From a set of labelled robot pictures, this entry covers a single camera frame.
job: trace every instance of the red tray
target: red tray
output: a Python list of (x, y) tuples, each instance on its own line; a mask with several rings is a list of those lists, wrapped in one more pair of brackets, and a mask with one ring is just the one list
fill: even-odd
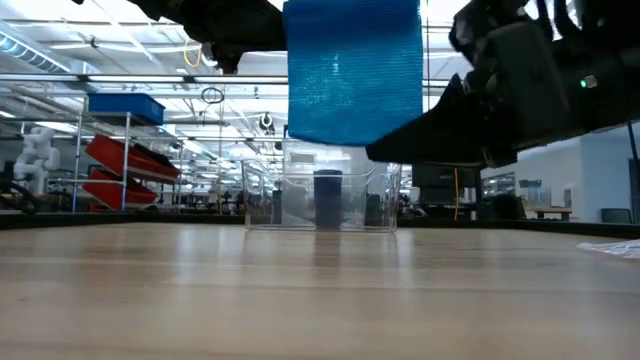
[[(100, 169), (93, 169), (89, 180), (121, 181), (122, 177)], [(83, 188), (93, 195), (100, 203), (111, 210), (122, 209), (122, 185), (119, 184), (85, 184)], [(126, 207), (139, 208), (153, 203), (158, 195), (146, 187), (140, 185), (133, 178), (127, 180)]]
[[(99, 161), (114, 174), (122, 175), (124, 167), (124, 144), (103, 135), (96, 135), (85, 150), (92, 158)], [(138, 149), (129, 146), (127, 175), (138, 179), (174, 184), (180, 170), (175, 166), (158, 163)]]

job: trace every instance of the transparent bin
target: transparent bin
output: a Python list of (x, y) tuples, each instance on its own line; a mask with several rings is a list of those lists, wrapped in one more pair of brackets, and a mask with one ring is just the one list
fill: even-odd
[(401, 166), (361, 148), (285, 141), (282, 169), (242, 162), (249, 229), (393, 232)]

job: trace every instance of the blue towel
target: blue towel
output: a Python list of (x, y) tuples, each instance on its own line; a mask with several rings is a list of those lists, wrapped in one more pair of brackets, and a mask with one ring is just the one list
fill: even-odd
[(419, 0), (290, 0), (289, 134), (367, 145), (422, 114)]

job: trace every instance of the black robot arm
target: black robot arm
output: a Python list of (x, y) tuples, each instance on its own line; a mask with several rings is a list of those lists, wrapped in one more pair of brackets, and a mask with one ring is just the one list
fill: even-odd
[(182, 24), (225, 74), (237, 72), (245, 52), (287, 49), (282, 13), (267, 0), (128, 1), (151, 19), (165, 17)]
[(474, 70), (369, 145), (371, 160), (503, 166), (521, 150), (640, 118), (640, 36), (626, 29), (637, 12), (622, 0), (576, 0), (579, 28), (555, 0), (562, 38), (552, 40), (544, 0), (537, 20), (525, 3), (472, 0), (458, 12), (450, 40)]

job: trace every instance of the wooden table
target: wooden table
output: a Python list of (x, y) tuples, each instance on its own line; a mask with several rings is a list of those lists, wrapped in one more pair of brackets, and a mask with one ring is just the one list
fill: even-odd
[(637, 359), (640, 263), (571, 235), (0, 232), (0, 359)]

